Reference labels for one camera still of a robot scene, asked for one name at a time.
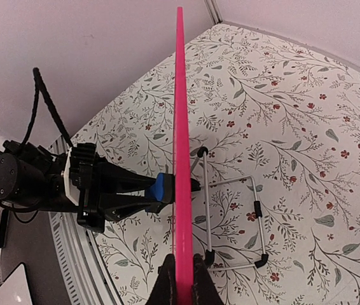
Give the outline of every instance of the floral pattern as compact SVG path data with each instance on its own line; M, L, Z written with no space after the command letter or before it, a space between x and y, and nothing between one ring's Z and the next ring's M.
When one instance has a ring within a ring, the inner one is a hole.
M360 304L360 73L288 41L216 25L186 45L190 158L209 148L211 182L251 174L268 264L212 272L226 304ZM174 57L114 99L74 137L137 173L172 168ZM202 179L201 166L194 178ZM261 253L252 187L210 188L214 266ZM203 253L204 196L193 195ZM109 223L96 237L125 304L144 304L172 251L172 207Z

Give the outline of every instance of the pink pole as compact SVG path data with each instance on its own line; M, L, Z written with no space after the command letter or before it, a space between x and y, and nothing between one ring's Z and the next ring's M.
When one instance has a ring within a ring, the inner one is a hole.
M183 8L177 8L176 78L174 80L174 163L176 169L177 303L191 305L193 286L193 228L191 210L190 143L188 134L186 55Z

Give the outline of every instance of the white wall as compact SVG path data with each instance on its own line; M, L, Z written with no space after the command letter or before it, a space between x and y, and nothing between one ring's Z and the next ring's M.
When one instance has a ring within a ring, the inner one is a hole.
M0 126L20 140L39 67L70 133L174 51L176 7L186 40L212 26L204 0L0 0ZM31 140L58 131L40 101Z
M223 19L315 46L360 67L360 1L217 0Z

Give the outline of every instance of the gray floor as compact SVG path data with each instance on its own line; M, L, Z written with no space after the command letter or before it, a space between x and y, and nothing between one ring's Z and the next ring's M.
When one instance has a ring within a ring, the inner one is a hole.
M21 262L35 305L70 304L53 243L46 212L39 212L30 224L21 224L10 213L1 270L5 279Z

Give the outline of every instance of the red flower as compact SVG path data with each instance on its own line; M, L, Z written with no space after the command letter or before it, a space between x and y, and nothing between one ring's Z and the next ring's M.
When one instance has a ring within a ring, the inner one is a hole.
M234 211L236 208L238 208L238 207L239 207L239 205L236 204L236 203L231 203L231 204L230 204L230 209L233 210L233 211Z
M272 272L272 275L270 276L270 279L272 281L279 281L279 273Z
M255 212L246 214L248 217L248 221L255 221L256 215Z
M341 157L343 157L344 159L347 159L349 155L350 155L350 152L348 152L346 150L343 150L341 152Z

